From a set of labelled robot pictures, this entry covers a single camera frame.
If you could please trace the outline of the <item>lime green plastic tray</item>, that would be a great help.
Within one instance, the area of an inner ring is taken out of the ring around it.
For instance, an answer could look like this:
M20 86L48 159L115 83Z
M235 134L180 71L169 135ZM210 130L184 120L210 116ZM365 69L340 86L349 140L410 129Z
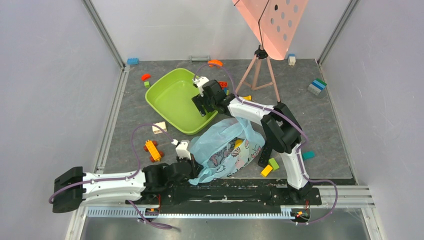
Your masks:
M176 68L157 80L145 94L147 103L169 124L186 135L194 135L204 129L217 116L209 112L201 116L192 97L199 94L193 86L194 73Z

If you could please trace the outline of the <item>light blue printed plastic bag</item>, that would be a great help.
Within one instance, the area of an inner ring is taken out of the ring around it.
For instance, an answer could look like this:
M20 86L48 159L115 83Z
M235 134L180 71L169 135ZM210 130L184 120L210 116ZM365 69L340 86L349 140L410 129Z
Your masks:
M237 139L243 140L243 143L235 148ZM230 177L256 158L264 144L264 137L253 129L247 119L221 120L192 139L189 151L203 169L197 178L188 182L198 185Z

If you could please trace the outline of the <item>yellow fake fruit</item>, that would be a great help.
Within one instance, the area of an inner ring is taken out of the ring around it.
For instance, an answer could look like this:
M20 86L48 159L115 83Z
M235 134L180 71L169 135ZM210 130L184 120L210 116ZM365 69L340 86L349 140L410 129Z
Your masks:
M236 141L235 141L235 144L234 144L234 148L238 148L238 147L240 147L240 145L243 143L243 140L242 139L237 139Z

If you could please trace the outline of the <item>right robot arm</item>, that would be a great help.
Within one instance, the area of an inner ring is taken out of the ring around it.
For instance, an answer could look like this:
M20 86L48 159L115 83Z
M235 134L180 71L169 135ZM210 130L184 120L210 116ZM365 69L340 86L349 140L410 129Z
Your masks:
M289 199L302 204L309 198L313 185L309 181L301 154L303 131L289 108L279 102L264 105L225 94L216 80L207 77L193 79L198 95L192 98L202 116L217 111L231 117L240 117L262 126L267 144L278 152L287 173Z

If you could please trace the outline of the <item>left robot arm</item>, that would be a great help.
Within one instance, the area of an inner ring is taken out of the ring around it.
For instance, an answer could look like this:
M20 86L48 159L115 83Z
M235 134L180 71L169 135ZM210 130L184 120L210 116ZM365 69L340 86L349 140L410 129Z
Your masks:
M48 202L55 214L77 210L81 204L113 203L142 200L153 203L157 194L188 180L195 179L203 166L194 157L178 158L175 163L153 164L137 171L98 174L72 167L54 180Z

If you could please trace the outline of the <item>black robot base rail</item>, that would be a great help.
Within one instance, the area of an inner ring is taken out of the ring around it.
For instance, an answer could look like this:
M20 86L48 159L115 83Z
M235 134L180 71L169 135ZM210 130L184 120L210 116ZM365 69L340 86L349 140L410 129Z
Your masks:
M209 183L147 188L136 205L158 205L161 214L276 214L281 206L322 204L318 188L296 193L285 179L226 178Z

